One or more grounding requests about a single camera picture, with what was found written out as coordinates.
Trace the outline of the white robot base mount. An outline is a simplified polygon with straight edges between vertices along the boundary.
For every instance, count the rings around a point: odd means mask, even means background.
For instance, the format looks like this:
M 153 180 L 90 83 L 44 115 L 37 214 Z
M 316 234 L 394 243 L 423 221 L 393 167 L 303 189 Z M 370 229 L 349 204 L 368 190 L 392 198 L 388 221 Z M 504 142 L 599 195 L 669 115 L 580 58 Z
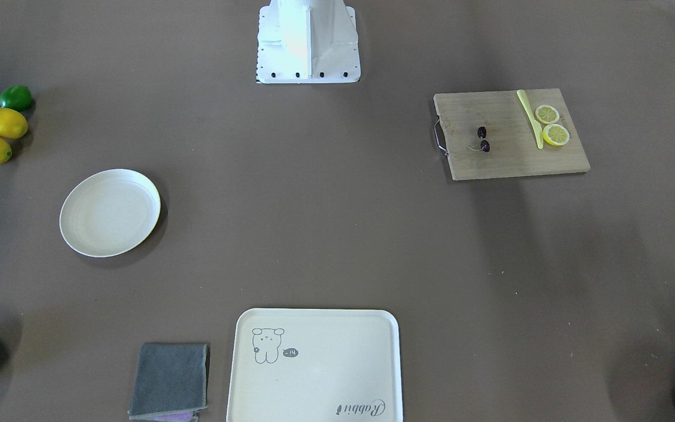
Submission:
M 257 42 L 257 83 L 355 83 L 361 78 L 356 11 L 343 1 L 271 1 L 259 10 Z

